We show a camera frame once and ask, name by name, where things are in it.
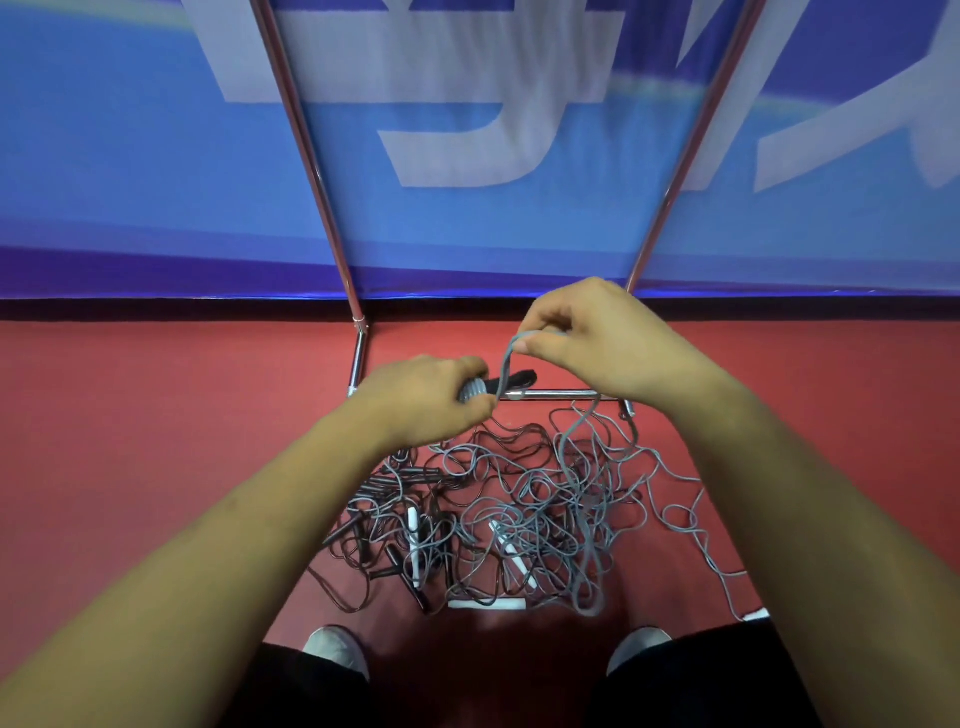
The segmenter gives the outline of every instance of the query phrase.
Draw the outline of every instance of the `hand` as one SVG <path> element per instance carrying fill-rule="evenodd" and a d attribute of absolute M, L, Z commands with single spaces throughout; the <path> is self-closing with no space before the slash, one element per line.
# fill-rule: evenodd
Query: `hand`
<path fill-rule="evenodd" d="M 490 418 L 496 398 L 480 395 L 457 401 L 464 384 L 485 376 L 477 356 L 437 359 L 417 356 L 375 370 L 363 380 L 348 404 L 371 415 L 383 434 L 384 454 L 449 440 Z"/>
<path fill-rule="evenodd" d="M 514 352 L 563 367 L 602 394 L 661 411 L 705 378 L 725 374 L 634 296 L 602 279 L 541 296 L 519 330 L 543 333 L 520 339 Z"/>

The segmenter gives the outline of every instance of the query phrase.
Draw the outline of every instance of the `person's left hand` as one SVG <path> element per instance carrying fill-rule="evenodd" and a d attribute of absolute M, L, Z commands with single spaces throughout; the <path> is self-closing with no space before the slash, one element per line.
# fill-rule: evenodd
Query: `person's left hand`
<path fill-rule="evenodd" d="M 487 365 L 478 356 L 417 356 L 374 370 L 348 403 L 372 416 L 386 452 L 430 445 L 466 432 L 493 414 L 493 395 L 479 395 L 466 404 L 457 401 L 469 379 L 486 374 Z"/>

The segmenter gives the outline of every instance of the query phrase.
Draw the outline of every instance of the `metal frame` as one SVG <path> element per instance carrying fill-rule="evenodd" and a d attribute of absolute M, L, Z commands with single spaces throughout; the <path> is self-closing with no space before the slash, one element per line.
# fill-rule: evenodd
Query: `metal frame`
<path fill-rule="evenodd" d="M 640 276 L 643 275 L 643 269 L 647 267 L 650 255 L 654 251 L 654 246 L 660 239 L 663 226 L 666 225 L 667 218 L 670 217 L 673 204 L 680 197 L 686 176 L 690 172 L 690 167 L 693 166 L 693 160 L 697 157 L 697 152 L 700 151 L 700 147 L 704 143 L 704 137 L 707 135 L 710 122 L 713 121 L 713 116 L 716 114 L 717 107 L 720 106 L 721 99 L 727 93 L 733 71 L 736 70 L 736 67 L 740 64 L 740 59 L 743 58 L 743 52 L 747 49 L 747 43 L 750 42 L 750 38 L 754 34 L 756 22 L 760 19 L 766 4 L 767 0 L 747 0 L 743 10 L 740 11 L 733 36 L 727 45 L 727 51 L 724 53 L 723 59 L 720 60 L 720 67 L 717 68 L 713 81 L 710 82 L 707 94 L 704 96 L 704 103 L 700 106 L 697 119 L 693 123 L 693 129 L 690 130 L 690 136 L 686 139 L 684 150 L 680 154 L 680 159 L 673 173 L 673 179 L 670 180 L 666 192 L 663 193 L 663 199 L 657 208 L 657 214 L 654 215 L 653 222 L 650 223 L 650 228 L 647 230 L 647 234 L 640 244 L 640 250 L 636 254 L 634 267 L 625 286 L 630 293 L 633 293 L 636 289 Z"/>
<path fill-rule="evenodd" d="M 310 138 L 309 127 L 307 126 L 306 116 L 303 113 L 303 106 L 300 102 L 300 94 L 297 91 L 297 84 L 290 68 L 290 61 L 287 57 L 286 49 L 283 46 L 283 38 L 280 35 L 276 24 L 276 15 L 270 0 L 250 0 L 253 9 L 253 15 L 256 17 L 256 24 L 260 30 L 260 36 L 270 58 L 270 66 L 274 71 L 276 86 L 280 92 L 280 98 L 283 101 L 283 107 L 287 112 L 287 119 L 290 122 L 290 131 L 297 141 L 297 148 L 300 150 L 300 159 L 303 162 L 303 169 L 306 171 L 307 179 L 310 181 L 310 189 L 313 191 L 314 201 L 317 204 L 317 210 L 320 212 L 321 219 L 324 221 L 326 238 L 330 243 L 330 251 L 333 252 L 333 259 L 336 261 L 337 270 L 340 272 L 340 280 L 343 282 L 344 290 L 347 293 L 350 311 L 353 315 L 353 323 L 357 328 L 357 340 L 353 350 L 353 363 L 350 367 L 349 385 L 347 396 L 353 394 L 363 379 L 364 362 L 367 358 L 367 348 L 370 345 L 372 332 L 360 305 L 360 299 L 357 295 L 356 285 L 353 282 L 353 274 L 350 272 L 347 263 L 347 256 L 344 253 L 343 240 L 340 237 L 340 231 L 337 227 L 336 219 L 333 215 L 333 208 L 330 206 L 329 196 L 324 186 L 324 178 L 321 174 L 320 164 L 317 161 L 317 153 Z M 720 67 L 707 90 L 704 103 L 700 107 L 697 119 L 694 122 L 693 129 L 684 150 L 681 153 L 680 160 L 677 163 L 673 179 L 670 181 L 660 207 L 654 216 L 654 220 L 640 245 L 636 261 L 630 277 L 627 279 L 626 289 L 633 293 L 643 269 L 646 267 L 650 254 L 657 244 L 663 226 L 670 215 L 674 203 L 680 196 L 681 189 L 684 186 L 686 175 L 690 171 L 693 160 L 697 156 L 703 144 L 704 137 L 707 135 L 710 122 L 720 105 L 720 101 L 727 88 L 730 85 L 733 71 L 740 63 L 743 52 L 750 41 L 750 37 L 756 27 L 760 14 L 766 6 L 766 0 L 747 0 L 743 11 L 737 21 L 733 37 L 727 47 L 723 59 L 720 61 Z M 507 392 L 508 400 L 513 401 L 578 401 L 594 400 L 597 393 L 591 389 L 530 389 L 525 391 Z M 602 400 L 615 400 L 614 398 L 603 397 Z M 633 408 L 629 402 L 623 402 L 625 413 L 633 416 Z"/>

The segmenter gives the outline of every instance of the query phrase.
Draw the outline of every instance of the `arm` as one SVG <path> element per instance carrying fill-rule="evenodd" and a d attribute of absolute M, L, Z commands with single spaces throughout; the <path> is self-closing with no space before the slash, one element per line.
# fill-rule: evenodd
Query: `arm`
<path fill-rule="evenodd" d="M 656 407 L 690 450 L 821 718 L 960 716 L 960 579 L 753 394 L 612 283 L 537 300 L 517 342 L 604 394 Z"/>
<path fill-rule="evenodd" d="M 456 401 L 474 357 L 374 372 L 346 403 L 150 555 L 0 686 L 0 724 L 200 726 L 375 465 L 486 420 Z"/>

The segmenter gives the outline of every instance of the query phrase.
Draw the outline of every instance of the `forearm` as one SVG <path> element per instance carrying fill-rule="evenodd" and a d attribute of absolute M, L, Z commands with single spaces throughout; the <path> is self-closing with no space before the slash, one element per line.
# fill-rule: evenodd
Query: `forearm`
<path fill-rule="evenodd" d="M 955 715 L 960 587 L 946 565 L 725 374 L 668 410 L 823 718 Z"/>
<path fill-rule="evenodd" d="M 5 725 L 216 720 L 384 454 L 345 405 L 101 595 L 0 687 Z"/>

